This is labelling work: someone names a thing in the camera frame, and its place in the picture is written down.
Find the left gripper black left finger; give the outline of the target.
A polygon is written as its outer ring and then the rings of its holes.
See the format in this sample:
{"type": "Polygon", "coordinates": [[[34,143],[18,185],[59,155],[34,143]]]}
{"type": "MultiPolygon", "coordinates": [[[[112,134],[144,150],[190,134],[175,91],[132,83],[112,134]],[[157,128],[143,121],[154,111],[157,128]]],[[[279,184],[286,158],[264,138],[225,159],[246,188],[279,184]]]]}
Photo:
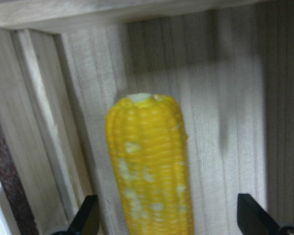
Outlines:
{"type": "Polygon", "coordinates": [[[67,229],[69,235],[97,235],[99,231],[99,203],[96,195],[86,196],[67,229]]]}

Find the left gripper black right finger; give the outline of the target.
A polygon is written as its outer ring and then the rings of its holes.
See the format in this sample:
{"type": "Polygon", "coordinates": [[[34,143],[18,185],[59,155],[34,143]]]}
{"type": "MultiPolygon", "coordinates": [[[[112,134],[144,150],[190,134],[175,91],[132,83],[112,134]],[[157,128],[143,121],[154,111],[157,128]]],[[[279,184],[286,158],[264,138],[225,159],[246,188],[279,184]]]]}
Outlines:
{"type": "Polygon", "coordinates": [[[248,193],[237,196],[237,224],[243,235],[278,235],[280,226],[248,193]]]}

